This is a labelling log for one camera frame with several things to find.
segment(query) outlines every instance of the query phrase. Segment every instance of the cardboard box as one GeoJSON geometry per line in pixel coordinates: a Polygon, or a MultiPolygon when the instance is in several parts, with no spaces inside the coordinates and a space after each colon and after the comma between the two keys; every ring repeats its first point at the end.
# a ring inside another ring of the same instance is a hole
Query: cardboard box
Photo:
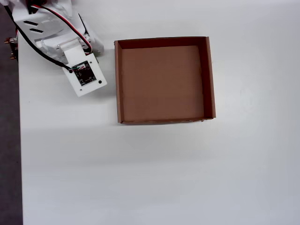
{"type": "Polygon", "coordinates": [[[118,122],[216,117],[208,37],[115,41],[118,122]]]}

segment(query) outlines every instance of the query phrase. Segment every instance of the white table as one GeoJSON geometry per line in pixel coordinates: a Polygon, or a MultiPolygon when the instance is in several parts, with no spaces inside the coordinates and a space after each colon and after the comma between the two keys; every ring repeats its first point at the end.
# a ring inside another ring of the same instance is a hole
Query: white table
{"type": "Polygon", "coordinates": [[[74,1],[107,86],[78,98],[20,39],[24,225],[300,223],[300,4],[74,1]],[[117,124],[113,41],[209,36],[217,118],[117,124]]]}

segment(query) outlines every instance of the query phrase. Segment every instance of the circuit board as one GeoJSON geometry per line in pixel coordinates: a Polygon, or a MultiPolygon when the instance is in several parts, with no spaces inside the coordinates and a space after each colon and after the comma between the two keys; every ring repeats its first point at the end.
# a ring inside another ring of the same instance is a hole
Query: circuit board
{"type": "Polygon", "coordinates": [[[75,69],[74,72],[81,86],[97,80],[92,69],[90,68],[88,61],[77,64],[74,67],[78,68],[75,69]]]}

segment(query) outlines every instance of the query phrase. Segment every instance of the white plastic bracket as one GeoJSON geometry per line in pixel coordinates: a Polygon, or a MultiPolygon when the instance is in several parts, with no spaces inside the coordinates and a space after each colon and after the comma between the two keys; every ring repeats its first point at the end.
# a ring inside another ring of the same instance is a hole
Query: white plastic bracket
{"type": "Polygon", "coordinates": [[[62,44],[68,67],[82,67],[79,70],[62,68],[78,97],[107,85],[94,54],[85,55],[78,39],[62,44]]]}

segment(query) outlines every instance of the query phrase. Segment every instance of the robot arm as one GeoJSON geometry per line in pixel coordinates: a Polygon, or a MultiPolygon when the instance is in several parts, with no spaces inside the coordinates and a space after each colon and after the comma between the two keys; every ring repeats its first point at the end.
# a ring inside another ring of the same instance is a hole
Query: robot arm
{"type": "Polygon", "coordinates": [[[78,96],[107,84],[93,54],[102,53],[103,45],[72,8],[71,0],[0,2],[12,4],[16,26],[42,54],[63,63],[63,70],[78,96]]]}

